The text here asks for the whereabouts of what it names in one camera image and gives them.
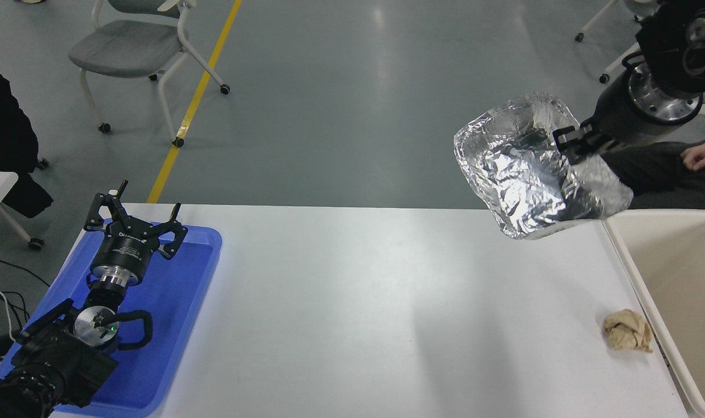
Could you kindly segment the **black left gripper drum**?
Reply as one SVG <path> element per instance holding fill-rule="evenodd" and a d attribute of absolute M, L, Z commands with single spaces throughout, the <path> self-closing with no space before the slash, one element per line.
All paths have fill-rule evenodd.
<path fill-rule="evenodd" d="M 91 264 L 94 275 L 106 268 L 124 268 L 131 275 L 145 275 L 153 254 L 160 246 L 156 236 L 145 236 L 144 223 L 128 228 L 122 222 L 110 222 L 104 229 L 104 239 Z"/>

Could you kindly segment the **person's hand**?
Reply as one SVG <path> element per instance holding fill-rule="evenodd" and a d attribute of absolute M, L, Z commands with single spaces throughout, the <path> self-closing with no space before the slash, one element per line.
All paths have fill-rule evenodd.
<path fill-rule="evenodd" d="M 684 166 L 692 172 L 705 168 L 705 142 L 691 146 L 681 153 Z"/>

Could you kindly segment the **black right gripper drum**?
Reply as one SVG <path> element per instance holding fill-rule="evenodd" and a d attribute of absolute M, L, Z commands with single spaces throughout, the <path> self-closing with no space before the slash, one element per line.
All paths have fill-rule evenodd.
<path fill-rule="evenodd" d="M 595 126 L 622 145 L 655 142 L 692 121 L 692 98 L 669 95 L 647 67 L 631 67 L 597 100 Z"/>

